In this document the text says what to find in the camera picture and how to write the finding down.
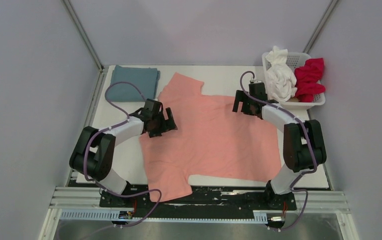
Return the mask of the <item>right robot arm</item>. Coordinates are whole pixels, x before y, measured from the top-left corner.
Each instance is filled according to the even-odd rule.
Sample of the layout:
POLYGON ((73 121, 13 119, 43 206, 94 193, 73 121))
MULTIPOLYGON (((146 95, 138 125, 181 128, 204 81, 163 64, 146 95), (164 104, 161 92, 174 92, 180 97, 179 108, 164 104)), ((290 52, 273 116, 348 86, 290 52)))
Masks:
POLYGON ((262 82, 250 83, 249 91, 237 90, 233 111, 265 120, 283 134, 285 165, 268 181, 268 191, 264 195, 266 206, 276 209, 302 176, 316 172, 318 166, 326 162, 321 124, 315 119, 302 120, 275 100, 268 100, 262 82))

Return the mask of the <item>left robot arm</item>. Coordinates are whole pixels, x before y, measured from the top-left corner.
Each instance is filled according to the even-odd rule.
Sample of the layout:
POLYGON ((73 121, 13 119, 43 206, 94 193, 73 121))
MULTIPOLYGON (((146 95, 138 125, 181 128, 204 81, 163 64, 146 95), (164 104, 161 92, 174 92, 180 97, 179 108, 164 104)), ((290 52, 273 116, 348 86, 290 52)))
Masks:
POLYGON ((75 145, 69 166, 87 180, 112 194, 120 207, 131 203, 132 194, 126 190, 128 181, 113 168, 114 150, 126 140, 148 134, 150 138, 176 130, 171 108, 164 108, 157 100, 147 99, 143 107, 127 114, 126 120, 106 128, 85 127, 75 145))

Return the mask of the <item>pink t shirt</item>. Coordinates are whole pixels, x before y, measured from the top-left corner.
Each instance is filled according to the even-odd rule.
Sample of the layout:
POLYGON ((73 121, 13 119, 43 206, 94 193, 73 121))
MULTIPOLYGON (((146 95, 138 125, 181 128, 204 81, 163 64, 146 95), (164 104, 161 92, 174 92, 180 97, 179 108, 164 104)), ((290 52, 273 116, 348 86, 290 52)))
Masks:
POLYGON ((176 130, 139 142, 152 202, 192 193, 191 175, 267 182, 280 171, 277 129, 233 112, 234 98, 203 95, 203 82, 176 73, 159 95, 176 130))

